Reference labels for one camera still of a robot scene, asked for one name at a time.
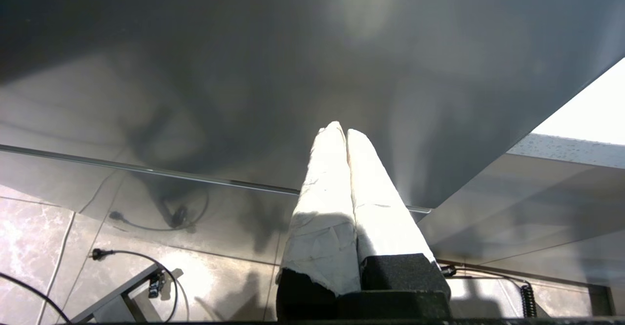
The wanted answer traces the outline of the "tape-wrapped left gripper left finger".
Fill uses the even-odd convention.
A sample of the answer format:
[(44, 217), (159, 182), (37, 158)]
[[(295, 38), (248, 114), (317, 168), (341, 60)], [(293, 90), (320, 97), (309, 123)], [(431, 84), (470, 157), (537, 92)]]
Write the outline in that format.
[(317, 132), (275, 280), (280, 321), (334, 319), (361, 292), (347, 141), (339, 122)]

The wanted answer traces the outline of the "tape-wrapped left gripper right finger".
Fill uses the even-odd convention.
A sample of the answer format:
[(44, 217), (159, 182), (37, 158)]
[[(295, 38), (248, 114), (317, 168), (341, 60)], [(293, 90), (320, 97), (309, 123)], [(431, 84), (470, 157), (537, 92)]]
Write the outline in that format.
[(449, 292), (431, 248), (372, 142), (350, 129), (347, 152), (362, 289)]

